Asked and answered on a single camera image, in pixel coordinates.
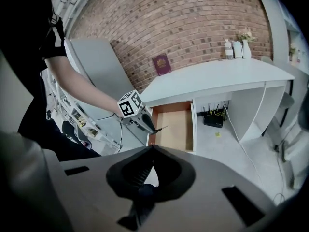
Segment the black slot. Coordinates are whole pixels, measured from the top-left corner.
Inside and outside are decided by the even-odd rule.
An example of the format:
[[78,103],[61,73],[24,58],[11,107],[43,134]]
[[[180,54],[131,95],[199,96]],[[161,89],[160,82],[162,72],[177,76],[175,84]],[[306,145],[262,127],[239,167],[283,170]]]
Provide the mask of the black slot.
[[222,192],[246,226],[251,226],[264,216],[264,214],[237,187],[223,188]]
[[66,173],[67,176],[70,176],[70,175],[74,175],[74,174],[79,174],[79,173],[82,173],[82,172],[86,172],[86,171],[88,171],[88,170],[89,170],[88,167],[83,166],[83,167],[78,167],[78,168],[67,169],[67,170],[65,170],[64,172]]

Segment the white desk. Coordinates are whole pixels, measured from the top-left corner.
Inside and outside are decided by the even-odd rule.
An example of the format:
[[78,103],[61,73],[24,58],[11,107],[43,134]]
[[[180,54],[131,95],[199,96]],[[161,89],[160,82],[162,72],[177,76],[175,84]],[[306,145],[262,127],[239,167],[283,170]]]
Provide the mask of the white desk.
[[229,100],[231,121],[239,139],[245,141],[259,137],[266,129],[291,79],[294,77],[289,73],[255,59],[219,60],[158,76],[141,98],[152,108],[192,101],[193,141],[197,140],[200,105]]

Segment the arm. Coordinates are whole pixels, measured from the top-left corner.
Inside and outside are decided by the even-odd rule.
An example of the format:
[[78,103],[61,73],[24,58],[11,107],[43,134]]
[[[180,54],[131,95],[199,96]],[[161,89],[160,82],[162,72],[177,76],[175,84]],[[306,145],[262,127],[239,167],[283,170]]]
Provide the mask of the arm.
[[71,66],[66,56],[51,57],[45,60],[58,84],[73,97],[90,105],[122,116],[117,101],[103,93]]

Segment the gray panel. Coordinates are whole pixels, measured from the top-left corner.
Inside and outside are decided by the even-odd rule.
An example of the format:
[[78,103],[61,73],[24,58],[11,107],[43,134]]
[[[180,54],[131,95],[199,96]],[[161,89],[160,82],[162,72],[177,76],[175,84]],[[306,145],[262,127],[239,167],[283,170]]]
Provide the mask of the gray panel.
[[107,118],[112,115],[111,112],[89,105],[82,101],[78,101],[78,104],[92,120]]
[[108,40],[71,39],[71,44],[98,89],[116,100],[134,89]]
[[[108,135],[113,138],[117,143],[120,143],[120,123],[115,119],[115,117],[105,118],[101,120],[94,121],[97,123],[98,126],[100,126],[103,130],[105,130]],[[124,149],[134,149],[137,147],[141,147],[146,144],[147,134],[144,133],[144,142],[142,142],[131,132],[129,129],[122,125],[123,135],[122,135],[122,146]]]
[[143,143],[143,145],[146,145],[148,135],[146,131],[137,128],[135,124],[126,127]]

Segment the flower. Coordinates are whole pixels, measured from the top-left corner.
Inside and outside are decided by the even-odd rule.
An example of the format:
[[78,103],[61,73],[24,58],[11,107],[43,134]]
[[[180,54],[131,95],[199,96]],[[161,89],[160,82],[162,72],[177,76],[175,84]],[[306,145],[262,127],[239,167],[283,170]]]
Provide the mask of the flower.
[[252,36],[251,31],[247,28],[239,30],[237,37],[239,40],[247,40],[248,42],[256,40],[256,38]]
[[290,49],[289,49],[289,54],[290,55],[294,55],[296,52],[296,47],[295,47],[295,44],[290,44]]

